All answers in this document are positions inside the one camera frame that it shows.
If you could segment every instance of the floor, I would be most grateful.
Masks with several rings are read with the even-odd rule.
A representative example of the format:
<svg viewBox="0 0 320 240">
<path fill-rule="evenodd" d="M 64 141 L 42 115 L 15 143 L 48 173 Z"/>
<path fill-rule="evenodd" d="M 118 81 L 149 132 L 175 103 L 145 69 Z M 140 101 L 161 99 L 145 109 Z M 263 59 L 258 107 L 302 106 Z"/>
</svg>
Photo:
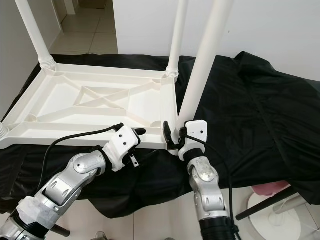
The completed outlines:
<svg viewBox="0 0 320 240">
<path fill-rule="evenodd" d="M 112 0 L 107 1 L 105 9 L 79 8 L 61 25 L 63 35 L 51 47 L 51 54 L 118 54 Z"/>
<path fill-rule="evenodd" d="M 222 193 L 229 204 L 228 190 L 223 190 Z M 234 189 L 235 214 L 246 209 L 252 193 L 250 187 Z M 313 229 L 318 229 L 320 226 L 316 225 L 308 208 L 306 205 L 296 208 L 300 221 L 303 223 L 300 240 L 319 240 L 319 235 L 316 236 Z M 6 214 L 0 215 L 0 226 L 7 217 Z M 79 200 L 72 205 L 58 224 L 71 231 L 68 240 L 90 240 L 99 231 L 105 232 L 107 237 L 113 240 L 164 240 L 168 237 L 176 240 L 202 240 L 193 193 L 171 202 L 145 207 L 130 216 L 116 219 L 104 217 L 88 200 Z M 248 218 L 236 221 L 236 224 L 243 240 L 263 240 Z M 65 240 L 66 238 L 50 232 L 46 239 Z"/>
</svg>

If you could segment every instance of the black tube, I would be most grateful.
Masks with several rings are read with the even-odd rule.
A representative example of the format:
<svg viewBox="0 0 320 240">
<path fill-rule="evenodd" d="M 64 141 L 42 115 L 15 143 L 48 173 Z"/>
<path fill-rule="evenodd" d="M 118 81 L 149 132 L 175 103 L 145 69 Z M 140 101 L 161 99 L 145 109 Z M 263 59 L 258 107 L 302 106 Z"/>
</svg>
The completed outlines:
<svg viewBox="0 0 320 240">
<path fill-rule="evenodd" d="M 260 202 L 259 204 L 249 208 L 248 210 L 238 214 L 237 216 L 235 216 L 235 218 L 240 221 L 242 219 L 245 219 L 249 216 L 251 216 L 252 214 L 255 214 L 267 207 L 270 207 L 273 204 L 276 204 L 294 194 L 296 194 L 297 191 L 294 190 L 294 188 L 292 186 L 286 188 L 285 190 L 277 193 L 276 195 L 268 198 L 267 200 L 264 200 L 263 202 Z"/>
<path fill-rule="evenodd" d="M 203 240 L 236 240 L 230 217 L 215 217 L 201 220 Z"/>
<path fill-rule="evenodd" d="M 50 231 L 54 232 L 56 234 L 59 234 L 61 236 L 64 236 L 66 238 L 70 236 L 70 231 L 69 230 L 64 229 L 63 227 L 58 226 L 58 225 L 54 225 L 53 228 L 50 229 Z"/>
</svg>

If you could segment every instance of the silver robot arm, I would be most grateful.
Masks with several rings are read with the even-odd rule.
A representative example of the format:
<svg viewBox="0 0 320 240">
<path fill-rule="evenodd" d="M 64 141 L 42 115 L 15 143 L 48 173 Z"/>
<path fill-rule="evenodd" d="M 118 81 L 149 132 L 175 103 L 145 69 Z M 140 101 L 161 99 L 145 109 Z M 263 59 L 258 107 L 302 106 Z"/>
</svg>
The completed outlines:
<svg viewBox="0 0 320 240">
<path fill-rule="evenodd" d="M 140 144 L 138 133 L 123 126 L 103 149 L 74 156 L 66 169 L 52 177 L 34 196 L 23 199 L 16 211 L 0 228 L 0 240 L 43 240 L 58 219 L 79 197 L 83 187 L 96 176 L 104 174 L 106 166 L 114 172 L 125 165 L 123 158 Z M 136 167 L 138 162 L 130 154 Z"/>
<path fill-rule="evenodd" d="M 196 214 L 204 240 L 235 240 L 234 226 L 219 187 L 219 175 L 204 155 L 205 146 L 194 139 L 207 142 L 206 121 L 185 123 L 180 129 L 179 144 L 174 144 L 168 123 L 164 123 L 164 136 L 168 150 L 178 150 L 180 160 L 186 163 L 190 186 L 194 191 Z"/>
</svg>

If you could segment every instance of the black cloth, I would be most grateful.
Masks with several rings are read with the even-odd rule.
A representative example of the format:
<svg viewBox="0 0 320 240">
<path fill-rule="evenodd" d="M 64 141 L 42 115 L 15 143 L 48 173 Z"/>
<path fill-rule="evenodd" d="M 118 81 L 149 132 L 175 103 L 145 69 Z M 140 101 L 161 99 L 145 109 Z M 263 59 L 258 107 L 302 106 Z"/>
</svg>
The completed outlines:
<svg viewBox="0 0 320 240">
<path fill-rule="evenodd" d="M 62 64 L 156 71 L 164 71 L 168 64 L 168 57 L 147 55 L 53 57 Z M 178 110 L 194 63 L 194 57 L 180 57 L 175 85 Z M 40 70 L 39 65 L 34 69 L 12 107 Z M 235 188 L 287 180 L 310 204 L 320 205 L 320 82 L 278 72 L 266 60 L 246 52 L 234 59 L 217 56 L 195 119 L 208 122 L 207 142 L 225 158 Z M 47 147 L 16 144 L 0 150 L 2 206 L 33 193 Z M 46 179 L 89 149 L 54 147 Z M 208 148 L 205 154 L 219 172 L 220 187 L 227 188 L 221 160 Z M 99 176 L 80 197 L 89 199 L 106 217 L 117 218 L 192 190 L 185 163 L 167 151 L 137 149 L 136 158 L 143 160 L 142 166 Z"/>
</svg>

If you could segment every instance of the pink object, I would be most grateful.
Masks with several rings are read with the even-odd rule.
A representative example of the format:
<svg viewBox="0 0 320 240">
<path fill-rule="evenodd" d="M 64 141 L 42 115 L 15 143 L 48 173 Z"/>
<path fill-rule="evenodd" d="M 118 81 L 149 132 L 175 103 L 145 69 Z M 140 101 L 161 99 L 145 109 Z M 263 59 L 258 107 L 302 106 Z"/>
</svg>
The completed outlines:
<svg viewBox="0 0 320 240">
<path fill-rule="evenodd" d="M 287 187 L 289 183 L 286 181 L 277 181 L 266 184 L 252 186 L 253 191 L 260 196 L 272 196 L 281 192 L 282 189 Z"/>
</svg>

